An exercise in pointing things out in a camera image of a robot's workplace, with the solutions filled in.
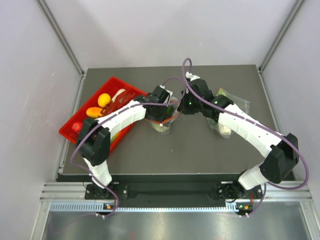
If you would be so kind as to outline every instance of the plastic bag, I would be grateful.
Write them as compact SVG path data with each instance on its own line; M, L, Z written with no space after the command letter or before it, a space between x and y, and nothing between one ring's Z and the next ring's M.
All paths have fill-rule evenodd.
M178 99L176 99L174 96L172 96L170 102L171 103L176 102L177 100ZM164 120L163 122L148 120L150 122L150 125L152 128L154 128L157 132L164 134L164 135L169 134L171 124L180 115L180 113L178 112L179 102L171 105L171 107L174 108L174 112L172 114L172 117Z
M217 95L226 96L227 98L231 99L244 113L249 114L249 110L250 110L250 102L249 101L244 100L238 96L232 95L231 93L227 92L226 90L222 89L221 87L219 88L218 92L216 93L216 96ZM230 138L234 134L234 131L232 131L229 127L224 126L220 123L217 123L211 118L207 118L207 121L209 123L209 127L212 130L216 130L225 139Z

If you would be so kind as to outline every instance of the white wall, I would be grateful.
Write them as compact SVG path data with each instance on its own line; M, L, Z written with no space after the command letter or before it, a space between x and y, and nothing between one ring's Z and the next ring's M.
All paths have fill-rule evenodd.
M308 0L264 72L284 133L299 139L320 213L320 1ZM300 178L304 169L298 168Z
M296 0L46 0L82 68L262 63Z
M80 80L35 0L0 2L0 239L28 239Z

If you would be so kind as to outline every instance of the red tray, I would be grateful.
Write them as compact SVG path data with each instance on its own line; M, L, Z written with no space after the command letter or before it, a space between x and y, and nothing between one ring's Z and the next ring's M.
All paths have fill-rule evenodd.
M128 93L134 94L132 99L139 95L147 95L145 92L140 89L131 86L130 84L116 78L111 77L106 83L100 87L100 89L60 128L59 133L68 139L71 143L76 144L78 133L72 130L72 125L75 122L83 122L86 118L88 118L86 111L91 107L99 107L98 106L98 97L107 93L111 96L111 98L117 93L119 89L129 90ZM135 123L127 126L125 129L121 131L119 136L113 141L110 145L110 154L116 148L116 146L121 142L124 136L131 130Z

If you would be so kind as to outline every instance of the yellow fruit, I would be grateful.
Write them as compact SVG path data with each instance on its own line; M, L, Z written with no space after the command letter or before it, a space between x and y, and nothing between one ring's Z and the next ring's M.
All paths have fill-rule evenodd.
M114 142L114 140L116 140L116 138L120 135L121 131L118 131L112 138L111 138L111 143Z
M110 102L111 102L111 97L108 93L102 93L98 98L98 105L101 108L104 108Z
M93 107L89 107L85 113L88 117L96 119L103 116L101 111L102 111L102 108L93 106Z

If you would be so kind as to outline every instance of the toy fruit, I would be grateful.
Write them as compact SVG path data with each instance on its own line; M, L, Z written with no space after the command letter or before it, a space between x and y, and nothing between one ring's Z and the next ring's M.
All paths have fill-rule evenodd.
M114 102L116 100L116 98L122 94L123 92L125 92L126 90L124 88L119 89L116 94L112 97L111 101Z
M108 93L102 93L98 97L98 105L101 108L104 108L110 102L111 102L111 97L110 97L110 95Z
M121 131L118 131L112 138L111 138L111 143L114 142L114 140L116 140L116 138L120 135Z
M71 129L72 129L72 131L74 131L75 133L78 134L78 133L80 133L83 125L84 124L82 122L76 121L74 124L72 124Z
M93 106L93 107L89 107L85 113L88 117L96 119L103 116L101 111L102 111L102 108Z

